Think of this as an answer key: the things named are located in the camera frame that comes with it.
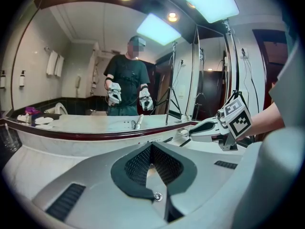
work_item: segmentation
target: black strap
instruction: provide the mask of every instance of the black strap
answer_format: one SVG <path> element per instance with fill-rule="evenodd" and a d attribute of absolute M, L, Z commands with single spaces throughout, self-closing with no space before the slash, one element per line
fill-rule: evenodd
<path fill-rule="evenodd" d="M 147 90 L 148 90 L 147 86 L 143 86 L 143 87 L 141 87 L 141 91 L 143 91 L 144 88 L 147 88 Z"/>
<path fill-rule="evenodd" d="M 113 82 L 113 79 L 110 78 L 110 77 L 106 77 L 106 80 L 105 80 L 105 81 L 107 81 L 107 80 L 111 80 L 111 81 Z"/>

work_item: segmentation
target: faucet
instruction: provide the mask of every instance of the faucet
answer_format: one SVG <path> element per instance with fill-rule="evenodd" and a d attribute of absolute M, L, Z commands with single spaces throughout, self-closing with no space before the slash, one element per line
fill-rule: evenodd
<path fill-rule="evenodd" d="M 141 123 L 142 123 L 143 117 L 144 117 L 143 114 L 139 116 L 137 123 L 133 127 L 134 130 L 139 130 L 141 128 Z"/>

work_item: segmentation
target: towel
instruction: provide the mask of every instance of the towel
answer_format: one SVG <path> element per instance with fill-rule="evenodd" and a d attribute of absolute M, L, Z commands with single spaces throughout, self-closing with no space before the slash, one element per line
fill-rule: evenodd
<path fill-rule="evenodd" d="M 37 125 L 35 127 L 40 128 L 40 129 L 45 129 L 45 130 L 50 130 L 53 128 L 53 126 L 51 126 L 51 125 Z"/>
<path fill-rule="evenodd" d="M 47 66 L 47 75 L 54 75 L 54 68 L 57 58 L 58 58 L 58 54 L 55 51 L 52 51 Z"/>
<path fill-rule="evenodd" d="M 59 58 L 56 63 L 56 68 L 55 68 L 55 75 L 58 77 L 61 77 L 61 70 L 62 70 L 62 65 L 63 65 L 64 57 L 59 55 Z"/>
<path fill-rule="evenodd" d="M 53 121 L 53 119 L 50 117 L 46 117 L 46 118 L 40 117 L 40 118 L 35 119 L 35 124 L 37 124 L 37 125 L 48 124 L 48 123 L 51 123 L 52 121 Z"/>

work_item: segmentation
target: black t-shirt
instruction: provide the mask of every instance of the black t-shirt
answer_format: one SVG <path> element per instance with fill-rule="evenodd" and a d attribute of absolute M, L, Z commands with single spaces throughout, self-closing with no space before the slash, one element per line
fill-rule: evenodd
<path fill-rule="evenodd" d="M 121 87 L 120 105 L 137 105 L 137 88 L 150 83 L 146 65 L 139 60 L 127 59 L 125 55 L 115 55 L 109 62 L 104 75 L 112 74 L 113 82 Z"/>

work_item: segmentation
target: screw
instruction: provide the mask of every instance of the screw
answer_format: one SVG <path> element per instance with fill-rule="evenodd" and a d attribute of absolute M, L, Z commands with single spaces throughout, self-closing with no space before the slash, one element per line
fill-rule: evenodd
<path fill-rule="evenodd" d="M 159 192 L 155 192 L 155 193 L 153 194 L 153 196 L 154 196 L 154 199 L 155 199 L 157 202 L 160 202 L 160 201 L 162 200 L 162 198 L 163 198 L 162 194 L 159 193 Z"/>

